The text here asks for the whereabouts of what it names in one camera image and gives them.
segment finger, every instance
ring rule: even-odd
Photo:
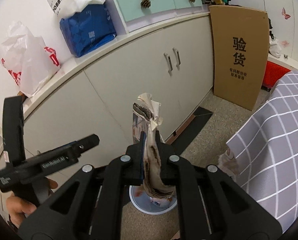
[[[18,213],[25,213],[25,214],[32,214],[37,208],[34,204],[19,198],[10,196],[6,200],[6,206],[9,211],[9,215],[18,214]]]
[[[50,187],[51,189],[55,189],[55,188],[58,187],[58,183],[57,183],[56,181],[54,181],[54,180],[52,180],[52,179],[48,179],[48,181],[49,181],[49,187]]]
[[[19,227],[25,219],[24,213],[30,215],[37,209],[34,204],[19,197],[15,197],[14,194],[7,198],[6,206],[11,222],[17,227]]]
[[[10,221],[19,228],[22,222],[25,220],[25,214],[23,213],[15,213],[10,215]]]

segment floor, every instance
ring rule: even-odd
[[[260,90],[252,112],[267,95],[267,91]],[[226,150],[226,142],[252,112],[216,97],[212,92],[206,96],[201,107],[212,111],[213,115],[181,156],[193,165],[205,167],[208,164],[217,164],[219,155]],[[138,211],[131,202],[123,208],[121,240],[170,240],[178,230],[177,208],[158,216]]]

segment gray checkered cloth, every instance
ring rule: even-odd
[[[285,232],[298,216],[298,71],[277,81],[227,145],[238,162],[237,183]]]

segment cardboard sheet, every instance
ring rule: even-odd
[[[239,6],[210,6],[214,45],[214,94],[252,110],[269,50],[268,14]]]

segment cabinet handle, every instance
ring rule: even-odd
[[[167,54],[167,53],[164,53],[163,55],[165,56],[165,59],[166,59],[166,60],[168,61],[168,63],[169,63],[170,72],[171,72],[171,71],[173,70],[173,68],[172,68],[171,58],[170,58],[169,54]]]
[[[173,51],[174,51],[174,53],[176,53],[176,54],[177,54],[177,57],[178,57],[178,64],[177,64],[177,67],[179,67],[179,66],[180,66],[180,64],[181,64],[181,60],[180,60],[179,51],[178,51],[176,48],[173,48]]]

